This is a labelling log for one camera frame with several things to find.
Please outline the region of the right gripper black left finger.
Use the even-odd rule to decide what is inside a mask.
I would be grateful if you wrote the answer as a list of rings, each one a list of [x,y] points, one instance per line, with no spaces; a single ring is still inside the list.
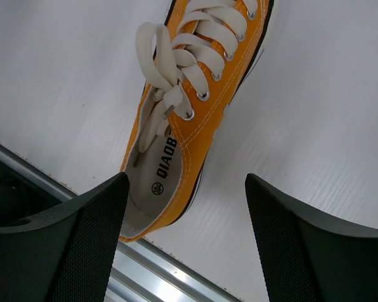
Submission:
[[[121,172],[0,226],[0,301],[103,301],[128,192]]]

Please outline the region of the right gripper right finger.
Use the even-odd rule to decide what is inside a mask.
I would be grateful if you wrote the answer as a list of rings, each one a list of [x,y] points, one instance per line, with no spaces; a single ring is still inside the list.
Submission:
[[[254,174],[245,191],[270,301],[378,301],[378,229],[325,213]]]

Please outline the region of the orange canvas sneaker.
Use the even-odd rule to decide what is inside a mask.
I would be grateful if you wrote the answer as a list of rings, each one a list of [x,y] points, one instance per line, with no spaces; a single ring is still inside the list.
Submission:
[[[119,238],[180,219],[213,137],[264,49],[273,1],[173,1],[163,24],[139,26],[146,80],[121,170],[130,183]]]

